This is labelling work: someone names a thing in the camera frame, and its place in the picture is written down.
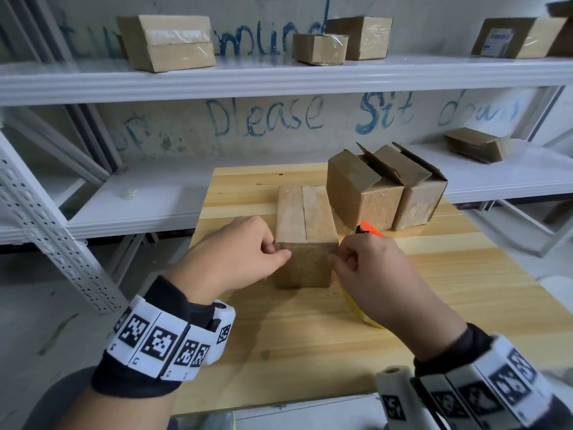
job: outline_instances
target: perforated metal post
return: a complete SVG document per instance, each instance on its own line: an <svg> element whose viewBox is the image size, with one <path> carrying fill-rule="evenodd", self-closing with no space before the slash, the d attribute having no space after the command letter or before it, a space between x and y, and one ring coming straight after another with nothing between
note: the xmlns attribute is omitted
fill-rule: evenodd
<svg viewBox="0 0 573 430"><path fill-rule="evenodd" d="M127 301L87 248L66 230L67 220L1 131L0 198L33 242L98 312Z"/></svg>

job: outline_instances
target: gray floor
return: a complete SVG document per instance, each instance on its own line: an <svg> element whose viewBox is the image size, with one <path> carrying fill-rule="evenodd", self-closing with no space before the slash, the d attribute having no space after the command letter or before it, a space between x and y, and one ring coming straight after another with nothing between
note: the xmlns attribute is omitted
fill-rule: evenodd
<svg viewBox="0 0 573 430"><path fill-rule="evenodd" d="M468 216L534 277L573 278L572 241L539 259L534 252L548 237L532 224L501 208L470 211ZM122 285L127 294L134 294L142 284L149 286L182 244L183 239L171 239L141 248ZM105 262L112 250L108 246L94 251ZM49 386L77 369L97 364L117 315L96 315L37 253L1 256L0 278L0 430L18 430ZM573 311L573 290L549 291ZM555 387L573 406L573 390L558 381ZM373 430L385 423L376 394L247 409L236 411L235 419L239 430L303 425L305 429Z"/></svg>

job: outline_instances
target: small cardboard box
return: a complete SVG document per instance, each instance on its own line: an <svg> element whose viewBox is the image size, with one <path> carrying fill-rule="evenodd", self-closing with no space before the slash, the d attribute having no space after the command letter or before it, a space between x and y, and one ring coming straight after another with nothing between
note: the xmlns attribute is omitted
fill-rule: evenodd
<svg viewBox="0 0 573 430"><path fill-rule="evenodd" d="M547 56L565 18L488 18L472 55L511 59Z"/></svg>
<svg viewBox="0 0 573 430"><path fill-rule="evenodd" d="M363 155L344 150L328 160L326 191L330 205L353 231L361 220L380 231L390 229L404 184L395 169L358 146Z"/></svg>
<svg viewBox="0 0 573 430"><path fill-rule="evenodd" d="M484 163L497 163L513 152L509 136L496 137L470 128L459 128L443 135L451 152Z"/></svg>
<svg viewBox="0 0 573 430"><path fill-rule="evenodd" d="M385 145L375 155L393 168L405 187L392 224L394 231L411 226L425 225L434 215L448 180L436 166L419 158L405 147L392 142L395 148Z"/></svg>
<svg viewBox="0 0 573 430"><path fill-rule="evenodd" d="M278 288L330 286L332 269L326 257L338 247L338 233L326 187L278 187L275 243L292 252L274 274Z"/></svg>
<svg viewBox="0 0 573 430"><path fill-rule="evenodd" d="M547 11L553 18L565 18L563 28L549 49L548 56L573 56L573 0L548 3Z"/></svg>
<svg viewBox="0 0 573 430"><path fill-rule="evenodd" d="M342 65L346 57L348 36L336 34L292 35L293 57L311 65Z"/></svg>
<svg viewBox="0 0 573 430"><path fill-rule="evenodd" d="M386 57L391 27L392 18L371 16L353 16L326 21L326 33L348 35L347 60Z"/></svg>
<svg viewBox="0 0 573 430"><path fill-rule="evenodd" d="M117 21L135 69L165 72L215 66L208 16L119 16Z"/></svg>

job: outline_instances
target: shelving unit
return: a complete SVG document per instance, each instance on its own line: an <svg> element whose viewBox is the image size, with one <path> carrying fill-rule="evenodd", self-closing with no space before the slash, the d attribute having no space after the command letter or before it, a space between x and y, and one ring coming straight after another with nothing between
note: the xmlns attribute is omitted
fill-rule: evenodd
<svg viewBox="0 0 573 430"><path fill-rule="evenodd" d="M0 65L0 107L320 93L573 84L573 60L388 56L309 66L283 56L217 57L215 67L160 74L127 60Z"/></svg>
<svg viewBox="0 0 573 430"><path fill-rule="evenodd" d="M37 62L0 64L0 110L63 104L84 150L30 110L0 111L0 128L4 116L11 118L5 122L81 174L33 175L0 130L0 244L35 243L99 312L127 304L118 282L147 241L142 234L195 226L215 167L325 162L339 151L190 157L123 168L93 103L573 84L573 59L564 58L389 56L316 67L290 55L218 57L216 67L150 74L126 60L75 61L45 0L7 2ZM545 115L554 100L543 102ZM573 159L522 140L515 147L512 157L493 165L455 156L441 144L412 151L440 167L453 203L573 191ZM99 189L67 220L59 207L85 180ZM84 239L116 235L125 238L106 270Z"/></svg>

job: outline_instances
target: wooden tabletop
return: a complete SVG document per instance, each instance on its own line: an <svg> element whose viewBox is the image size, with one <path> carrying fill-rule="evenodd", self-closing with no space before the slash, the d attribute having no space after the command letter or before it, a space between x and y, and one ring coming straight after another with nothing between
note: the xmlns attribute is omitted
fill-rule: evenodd
<svg viewBox="0 0 573 430"><path fill-rule="evenodd" d="M235 216L259 214L275 230L280 184L325 185L326 163L216 168L191 244ZM351 232L335 222L340 238ZM428 225L384 233L466 321L537 366L573 365L573 315L449 202ZM393 334L350 313L338 281L278 290L269 279L221 300L237 310L225 353L183 384L176 414L374 392L374 373L412 365Z"/></svg>

